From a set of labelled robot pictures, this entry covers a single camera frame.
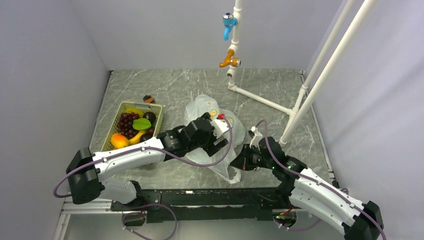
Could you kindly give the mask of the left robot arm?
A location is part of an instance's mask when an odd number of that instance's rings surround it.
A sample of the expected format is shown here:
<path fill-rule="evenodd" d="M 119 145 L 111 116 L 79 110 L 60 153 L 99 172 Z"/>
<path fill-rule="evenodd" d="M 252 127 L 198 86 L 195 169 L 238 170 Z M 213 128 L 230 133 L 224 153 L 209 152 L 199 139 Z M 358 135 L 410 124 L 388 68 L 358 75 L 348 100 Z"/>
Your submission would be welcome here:
<path fill-rule="evenodd" d="M 76 205 L 103 198 L 137 210 L 144 203 L 140 184 L 134 180 L 125 182 L 113 179 L 114 175 L 172 159 L 195 166 L 194 161 L 185 157 L 200 149 L 213 156 L 226 148 L 227 155 L 233 140 L 232 128 L 224 115 L 212 120 L 206 112 L 187 125 L 166 130 L 132 146 L 94 153 L 84 147 L 76 152 L 65 171 L 69 197 Z"/>

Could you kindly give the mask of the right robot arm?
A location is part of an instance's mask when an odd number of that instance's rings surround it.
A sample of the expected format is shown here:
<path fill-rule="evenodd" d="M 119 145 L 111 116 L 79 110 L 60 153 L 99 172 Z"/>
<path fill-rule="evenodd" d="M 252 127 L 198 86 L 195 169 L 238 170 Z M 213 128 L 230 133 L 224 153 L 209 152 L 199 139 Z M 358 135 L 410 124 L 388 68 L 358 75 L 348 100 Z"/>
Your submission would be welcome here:
<path fill-rule="evenodd" d="M 382 235 L 384 223 L 376 203 L 364 203 L 327 183 L 305 163 L 285 154 L 272 137 L 261 139 L 258 146 L 245 144 L 230 165 L 244 171 L 271 170 L 280 181 L 275 189 L 280 207 L 307 210 L 346 240 L 376 240 Z"/>

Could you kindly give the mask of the white plastic bag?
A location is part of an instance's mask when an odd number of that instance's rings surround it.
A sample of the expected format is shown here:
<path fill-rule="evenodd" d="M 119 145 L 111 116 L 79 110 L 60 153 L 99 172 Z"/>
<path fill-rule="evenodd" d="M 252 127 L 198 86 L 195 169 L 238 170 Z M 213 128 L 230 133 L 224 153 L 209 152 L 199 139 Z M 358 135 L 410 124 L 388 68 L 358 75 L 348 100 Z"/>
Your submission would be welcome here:
<path fill-rule="evenodd" d="M 219 177 L 227 181 L 229 184 L 236 184 L 241 180 L 241 170 L 230 166 L 230 162 L 237 157 L 236 148 L 241 146 L 244 142 L 246 128 L 233 112 L 220 108 L 214 98 L 205 94 L 197 96 L 194 101 L 190 102 L 185 107 L 183 123 L 188 124 L 206 112 L 210 114 L 212 120 L 216 119 L 218 114 L 225 114 L 225 116 L 229 118 L 233 125 L 233 137 L 231 142 L 232 149 L 229 150 L 226 157 L 219 164 L 210 166 L 208 168 L 215 172 L 215 174 L 217 174 Z M 224 155 L 226 149 L 228 149 L 227 146 L 223 147 L 215 155 L 208 156 L 203 149 L 198 148 L 190 153 L 187 153 L 185 158 L 196 164 L 211 164 L 218 161 Z"/>

